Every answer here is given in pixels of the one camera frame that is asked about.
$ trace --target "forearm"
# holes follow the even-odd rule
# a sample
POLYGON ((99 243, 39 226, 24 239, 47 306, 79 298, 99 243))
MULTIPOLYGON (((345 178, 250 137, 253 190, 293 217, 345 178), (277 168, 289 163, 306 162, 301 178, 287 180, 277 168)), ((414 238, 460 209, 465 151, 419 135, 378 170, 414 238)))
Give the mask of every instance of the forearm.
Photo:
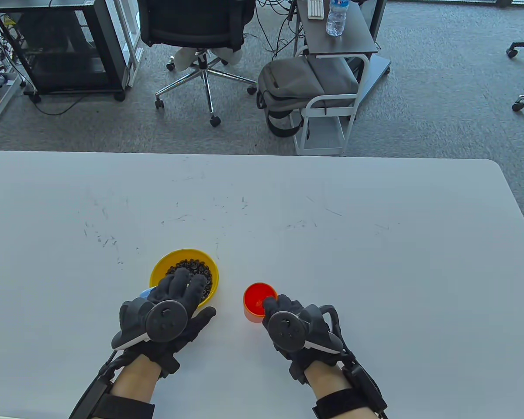
MULTIPOLYGON (((351 388, 346 377, 344 377, 340 368, 336 365, 330 367, 320 361, 314 361, 304 372, 316 399, 322 399, 331 393, 351 388)), ((376 415, 371 409, 363 407, 355 409, 341 415, 335 419, 376 419, 376 415)))
POLYGON ((149 403, 160 373, 159 365, 140 355, 133 363, 122 369, 110 393, 149 403))

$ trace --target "water bottle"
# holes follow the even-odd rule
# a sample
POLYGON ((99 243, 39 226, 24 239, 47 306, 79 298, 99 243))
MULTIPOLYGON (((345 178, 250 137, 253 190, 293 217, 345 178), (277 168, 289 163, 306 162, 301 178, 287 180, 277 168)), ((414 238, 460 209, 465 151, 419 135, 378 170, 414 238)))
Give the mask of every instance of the water bottle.
POLYGON ((330 0, 330 12, 326 20, 326 33, 340 36, 344 33, 345 17, 348 14, 349 0, 330 0))

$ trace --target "blue object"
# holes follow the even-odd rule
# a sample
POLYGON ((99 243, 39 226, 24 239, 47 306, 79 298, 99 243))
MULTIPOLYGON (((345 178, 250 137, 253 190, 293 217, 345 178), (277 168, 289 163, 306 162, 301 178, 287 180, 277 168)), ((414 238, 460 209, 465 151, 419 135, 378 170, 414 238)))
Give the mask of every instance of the blue object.
POLYGON ((141 292, 140 294, 140 298, 141 299, 146 299, 149 295, 150 295, 150 292, 152 292, 152 289, 154 289, 155 287, 151 287, 151 288, 148 288, 148 289, 145 289, 144 291, 141 292))
POLYGON ((344 33, 345 18, 348 14, 349 0, 330 0, 330 12, 326 20, 326 33, 340 36, 344 33))

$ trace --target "gray backpack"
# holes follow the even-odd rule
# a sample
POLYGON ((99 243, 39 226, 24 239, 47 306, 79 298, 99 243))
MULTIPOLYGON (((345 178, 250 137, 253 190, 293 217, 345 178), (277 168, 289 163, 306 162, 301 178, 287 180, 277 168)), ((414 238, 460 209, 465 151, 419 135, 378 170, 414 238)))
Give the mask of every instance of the gray backpack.
MULTIPOLYGON (((292 110, 304 108, 316 96, 323 94, 357 93, 359 84, 343 58, 314 58, 298 56, 268 62, 258 76, 256 106, 266 114, 266 123, 278 137, 295 135, 303 125, 278 128, 270 117, 281 119, 292 110)), ((321 100, 316 108, 349 106, 353 99, 321 100)))

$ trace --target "keyboard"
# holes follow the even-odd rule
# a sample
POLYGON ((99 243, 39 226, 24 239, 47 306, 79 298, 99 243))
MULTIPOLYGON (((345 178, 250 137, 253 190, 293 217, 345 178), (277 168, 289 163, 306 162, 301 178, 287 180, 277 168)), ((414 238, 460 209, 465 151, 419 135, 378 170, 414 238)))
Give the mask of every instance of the keyboard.
POLYGON ((324 19, 324 0, 308 0, 308 18, 324 19))

